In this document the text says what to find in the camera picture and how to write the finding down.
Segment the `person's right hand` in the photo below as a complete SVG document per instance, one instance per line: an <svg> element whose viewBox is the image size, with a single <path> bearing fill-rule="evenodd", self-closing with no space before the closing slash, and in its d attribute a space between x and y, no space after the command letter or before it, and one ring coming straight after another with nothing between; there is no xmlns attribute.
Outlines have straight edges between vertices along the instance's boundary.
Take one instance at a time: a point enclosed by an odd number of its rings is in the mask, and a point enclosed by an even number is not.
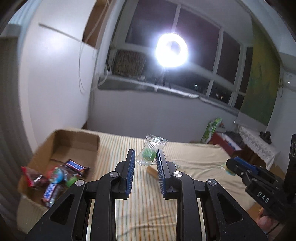
<svg viewBox="0 0 296 241"><path fill-rule="evenodd" d="M265 234L270 233L279 224L277 220L269 216L259 216L256 220L257 225L264 231Z"/></svg>

